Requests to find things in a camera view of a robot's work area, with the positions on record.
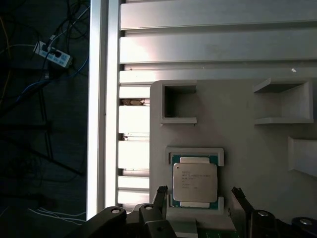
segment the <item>metal frame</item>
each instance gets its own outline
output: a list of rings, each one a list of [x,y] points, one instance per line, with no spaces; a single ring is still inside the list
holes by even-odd
[[[91,0],[87,145],[87,219],[104,207],[107,0]]]
[[[109,0],[106,93],[105,207],[117,200],[119,114],[119,15],[120,0]]]
[[[132,199],[118,189],[118,170],[143,173],[148,161],[134,149],[126,159],[137,167],[124,163],[118,134],[133,133],[134,141],[143,141],[137,134],[148,133],[149,121],[149,113],[141,115],[136,106],[120,110],[120,98],[148,98],[149,85],[158,80],[316,76],[316,2],[233,2],[91,1],[87,218],[116,202],[148,199],[137,184],[132,188],[133,176],[125,180],[131,179]],[[142,121],[141,127],[135,121]]]

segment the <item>screw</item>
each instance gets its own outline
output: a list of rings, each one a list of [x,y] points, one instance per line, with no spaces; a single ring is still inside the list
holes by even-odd
[[[308,220],[308,219],[300,219],[299,220],[301,223],[303,223],[304,225],[307,225],[307,226],[311,226],[313,223]]]
[[[267,217],[268,216],[268,213],[265,212],[265,211],[259,211],[258,214],[262,217]]]

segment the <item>dark floor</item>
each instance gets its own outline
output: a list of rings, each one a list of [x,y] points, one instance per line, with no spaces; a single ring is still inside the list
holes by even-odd
[[[7,7],[18,5],[22,0],[14,0],[7,3]],[[37,29],[46,42],[55,31],[57,26],[67,17],[66,0],[26,0],[26,2],[17,10],[13,11],[16,21],[27,24]],[[13,31],[13,24],[6,21],[8,17],[4,16],[4,23],[10,35]],[[87,25],[78,23],[78,29],[82,32],[87,30]],[[31,44],[34,45],[37,36],[31,29],[23,26],[17,26],[14,36],[10,40],[13,44]],[[6,47],[5,36],[2,28],[0,29],[0,51]],[[66,51],[66,44],[63,37],[60,38],[56,48]],[[12,56],[15,60],[29,60],[32,56],[32,47],[11,48]],[[72,40],[70,43],[70,53],[74,58],[74,65],[79,68],[88,57],[88,40],[80,38]],[[0,55],[0,60],[5,60],[6,55]],[[42,62],[44,58],[35,55],[32,61]],[[81,71],[87,75],[88,65]],[[6,80],[7,70],[0,70],[0,92]],[[30,83],[39,79],[39,73],[26,73],[15,70],[7,86],[6,96],[20,94]],[[64,163],[72,168],[86,173],[86,144],[87,144],[87,105],[88,105],[88,77],[77,75],[68,80],[61,80],[50,83],[44,89],[46,110],[48,119],[53,123],[52,129],[52,147],[54,159]],[[1,108],[5,108],[16,99],[5,100]],[[12,112],[0,119],[0,123],[41,123],[39,97],[34,95],[27,102],[19,105]],[[44,143],[44,133],[42,131],[14,131],[5,132],[5,135],[15,138],[21,143],[28,144],[34,149],[46,153]],[[40,193],[50,199],[50,204],[46,209],[68,214],[78,214],[86,210],[86,176],[77,176],[71,182],[53,182],[45,179],[67,181],[74,177],[74,173],[61,167],[49,163],[37,156],[32,156],[17,147],[0,141],[0,191],[5,194],[33,194]],[[17,158],[33,159],[34,163],[39,164],[39,171],[33,172],[35,179],[15,179],[6,178],[7,171],[10,170],[12,161]],[[7,207],[0,204],[0,214]],[[27,208],[18,208],[10,206],[0,217],[0,230],[3,237],[63,237],[77,225],[65,222],[59,219],[44,217],[32,213]]]

